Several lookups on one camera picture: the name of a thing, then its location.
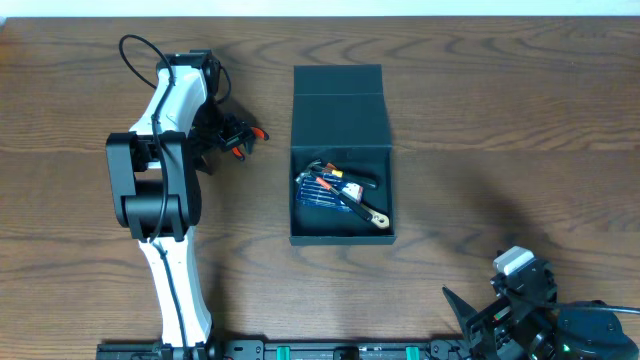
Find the black handled screwdriver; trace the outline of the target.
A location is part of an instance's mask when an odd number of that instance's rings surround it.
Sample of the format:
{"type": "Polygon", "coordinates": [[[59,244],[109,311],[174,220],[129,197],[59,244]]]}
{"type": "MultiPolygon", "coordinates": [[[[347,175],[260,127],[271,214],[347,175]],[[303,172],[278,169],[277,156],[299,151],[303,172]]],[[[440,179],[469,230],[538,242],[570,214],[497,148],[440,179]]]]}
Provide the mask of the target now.
{"type": "Polygon", "coordinates": [[[356,184],[362,186],[363,188],[368,188],[368,189],[373,189],[373,190],[378,188],[378,183],[377,183],[377,181],[375,179],[369,178],[369,177],[366,177],[366,176],[355,175],[355,174],[352,174],[352,173],[349,173],[349,172],[344,172],[342,170],[338,170],[332,164],[327,164],[325,167],[322,167],[321,171],[323,173],[328,173],[328,174],[337,176],[337,177],[341,178],[345,182],[356,183],[356,184]]]}

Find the blue screwdriver set card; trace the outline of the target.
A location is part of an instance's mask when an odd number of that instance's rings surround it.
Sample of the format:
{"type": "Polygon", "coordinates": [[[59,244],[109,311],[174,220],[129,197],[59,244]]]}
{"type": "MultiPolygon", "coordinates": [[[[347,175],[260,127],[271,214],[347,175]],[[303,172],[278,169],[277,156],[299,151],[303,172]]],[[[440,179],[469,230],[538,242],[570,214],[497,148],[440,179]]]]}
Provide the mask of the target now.
{"type": "MultiPolygon", "coordinates": [[[[361,202],[364,192],[364,188],[361,185],[344,181],[341,177],[329,173],[321,173],[321,178],[336,190],[351,197],[357,203],[361,202]]],[[[316,177],[312,175],[303,177],[298,183],[296,201],[305,206],[351,212],[351,209],[344,202],[337,198],[330,190],[318,183],[316,177]]]]}

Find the small claw hammer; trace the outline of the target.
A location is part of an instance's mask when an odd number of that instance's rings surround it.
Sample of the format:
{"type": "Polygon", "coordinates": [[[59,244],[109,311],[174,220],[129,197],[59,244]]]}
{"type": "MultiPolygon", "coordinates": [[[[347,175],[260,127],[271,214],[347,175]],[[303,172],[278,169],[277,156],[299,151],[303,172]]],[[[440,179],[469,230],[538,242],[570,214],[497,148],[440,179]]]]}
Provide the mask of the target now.
{"type": "Polygon", "coordinates": [[[376,189],[372,178],[345,173],[332,164],[324,164],[320,159],[309,163],[295,178],[296,200],[303,205],[346,210],[358,215],[365,222],[381,220],[379,228],[387,225],[388,217],[380,214],[362,202],[365,188],[376,189]]]}

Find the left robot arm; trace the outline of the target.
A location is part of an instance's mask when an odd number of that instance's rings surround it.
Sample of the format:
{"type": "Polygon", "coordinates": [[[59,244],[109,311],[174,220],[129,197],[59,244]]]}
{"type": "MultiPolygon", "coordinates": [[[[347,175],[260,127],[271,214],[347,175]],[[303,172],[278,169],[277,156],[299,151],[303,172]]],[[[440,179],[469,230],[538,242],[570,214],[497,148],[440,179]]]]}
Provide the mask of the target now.
{"type": "Polygon", "coordinates": [[[213,325],[194,247],[202,212],[197,174],[208,169],[204,156],[219,149],[244,160],[256,140],[269,138],[221,110],[217,93],[226,73],[209,50],[163,55],[145,112],[128,131],[106,141],[116,219],[150,265],[162,344],[182,354],[203,347],[213,325]]]}

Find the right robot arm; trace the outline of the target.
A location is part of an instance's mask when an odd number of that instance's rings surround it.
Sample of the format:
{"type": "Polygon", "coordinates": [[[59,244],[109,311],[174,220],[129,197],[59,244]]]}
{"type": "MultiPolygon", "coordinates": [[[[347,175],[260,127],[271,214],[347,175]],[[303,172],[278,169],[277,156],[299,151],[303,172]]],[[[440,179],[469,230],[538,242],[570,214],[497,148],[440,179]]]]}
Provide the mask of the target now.
{"type": "Polygon", "coordinates": [[[627,336],[606,303],[561,304],[551,272],[498,274],[491,279],[497,300],[481,311],[448,288],[451,306],[473,359],[630,360],[639,346],[627,336]]]}

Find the red handled pliers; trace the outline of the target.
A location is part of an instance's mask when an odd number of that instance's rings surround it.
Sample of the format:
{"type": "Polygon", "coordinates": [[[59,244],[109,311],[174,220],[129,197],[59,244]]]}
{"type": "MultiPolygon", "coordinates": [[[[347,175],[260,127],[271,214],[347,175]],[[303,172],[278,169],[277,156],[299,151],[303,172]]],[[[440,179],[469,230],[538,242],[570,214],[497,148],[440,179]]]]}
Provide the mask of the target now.
{"type": "Polygon", "coordinates": [[[253,147],[257,139],[268,141],[269,138],[269,134],[263,129],[249,126],[233,138],[231,151],[236,159],[244,161],[246,154],[253,152],[253,147]]]}

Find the orange scraper wooden handle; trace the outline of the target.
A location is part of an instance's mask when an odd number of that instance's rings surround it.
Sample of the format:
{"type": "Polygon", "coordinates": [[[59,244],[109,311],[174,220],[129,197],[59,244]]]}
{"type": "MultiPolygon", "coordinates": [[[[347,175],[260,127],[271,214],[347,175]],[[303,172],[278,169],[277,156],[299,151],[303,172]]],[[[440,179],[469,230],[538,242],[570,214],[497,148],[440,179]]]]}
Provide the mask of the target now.
{"type": "Polygon", "coordinates": [[[343,191],[338,191],[333,185],[327,184],[324,188],[335,195],[365,222],[371,223],[379,229],[386,229],[390,226],[390,220],[386,215],[373,210],[362,202],[354,200],[343,191]]]}

